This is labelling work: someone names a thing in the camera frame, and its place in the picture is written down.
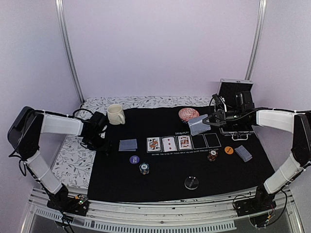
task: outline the mug handle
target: mug handle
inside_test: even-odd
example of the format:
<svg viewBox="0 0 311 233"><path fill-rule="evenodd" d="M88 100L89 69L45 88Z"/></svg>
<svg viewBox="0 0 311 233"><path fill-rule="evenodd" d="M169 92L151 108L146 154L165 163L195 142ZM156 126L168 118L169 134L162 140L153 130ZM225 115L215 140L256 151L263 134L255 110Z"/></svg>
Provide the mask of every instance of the mug handle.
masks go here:
<svg viewBox="0 0 311 233"><path fill-rule="evenodd" d="M121 124L124 125L125 124L125 118L122 114L118 114L118 116L120 117L121 119Z"/></svg>

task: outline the poker mat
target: poker mat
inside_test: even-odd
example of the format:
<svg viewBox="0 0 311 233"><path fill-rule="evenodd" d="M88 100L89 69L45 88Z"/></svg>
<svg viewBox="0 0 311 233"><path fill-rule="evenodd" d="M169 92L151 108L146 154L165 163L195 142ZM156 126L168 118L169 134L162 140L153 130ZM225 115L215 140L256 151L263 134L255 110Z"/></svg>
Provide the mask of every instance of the poker mat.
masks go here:
<svg viewBox="0 0 311 233"><path fill-rule="evenodd" d="M233 141L213 126L205 132L207 137L213 135L209 143L201 140L203 134L190 137L192 150L163 152L161 148L161 152L147 152L147 138L175 136L177 139L179 135L190 135L188 125L178 116L182 108L127 109L124 125L108 125L105 137L111 140L112 149L109 155L96 153L87 194L90 200L154 202L206 197L258 186L274 173L254 134L247 141ZM213 110L213 107L193 108L201 115ZM126 139L137 139L138 149L119 152L120 140ZM218 147L194 149L204 147L202 143ZM238 154L228 155L224 151L227 146L237 148L240 145L253 156L246 163ZM207 159L209 150L218 153L214 162ZM130 163L133 155L140 158L139 163ZM149 164L149 174L141 174L141 163ZM185 187L188 176L199 180L195 190Z"/></svg>

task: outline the vent grille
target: vent grille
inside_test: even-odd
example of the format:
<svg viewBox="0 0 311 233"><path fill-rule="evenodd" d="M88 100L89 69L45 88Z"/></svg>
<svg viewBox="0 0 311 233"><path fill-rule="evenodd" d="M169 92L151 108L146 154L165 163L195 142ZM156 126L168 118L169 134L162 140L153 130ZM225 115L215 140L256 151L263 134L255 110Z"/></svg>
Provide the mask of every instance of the vent grille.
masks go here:
<svg viewBox="0 0 311 233"><path fill-rule="evenodd" d="M39 216L49 218L54 221L61 221L62 215L54 210L47 210L41 207L37 207L35 213ZM100 221L93 221L84 219L83 225L73 226L83 227L92 230L98 230L107 233L217 233L235 230L234 221L226 221L197 226L182 226L182 227L148 227L148 226L128 226L103 223Z"/></svg>

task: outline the purple poker chip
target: purple poker chip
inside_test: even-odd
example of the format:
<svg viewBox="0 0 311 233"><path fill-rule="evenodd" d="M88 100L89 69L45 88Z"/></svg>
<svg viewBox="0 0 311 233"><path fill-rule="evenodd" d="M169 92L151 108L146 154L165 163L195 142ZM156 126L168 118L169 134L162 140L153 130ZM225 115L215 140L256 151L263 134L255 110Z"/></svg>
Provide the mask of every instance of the purple poker chip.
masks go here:
<svg viewBox="0 0 311 233"><path fill-rule="evenodd" d="M131 158L130 158L130 163L131 164L137 164L139 162L139 157L136 156L136 155L133 155Z"/></svg>

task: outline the black round disc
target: black round disc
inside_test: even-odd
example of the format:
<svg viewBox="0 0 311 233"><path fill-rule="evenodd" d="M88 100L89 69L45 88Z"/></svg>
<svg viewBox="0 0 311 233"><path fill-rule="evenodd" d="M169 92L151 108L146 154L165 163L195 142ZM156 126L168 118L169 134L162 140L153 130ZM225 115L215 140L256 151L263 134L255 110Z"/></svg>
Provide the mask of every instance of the black round disc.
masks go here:
<svg viewBox="0 0 311 233"><path fill-rule="evenodd" d="M189 190L194 190L199 186L199 180L194 176L189 176L185 179L185 187Z"/></svg>

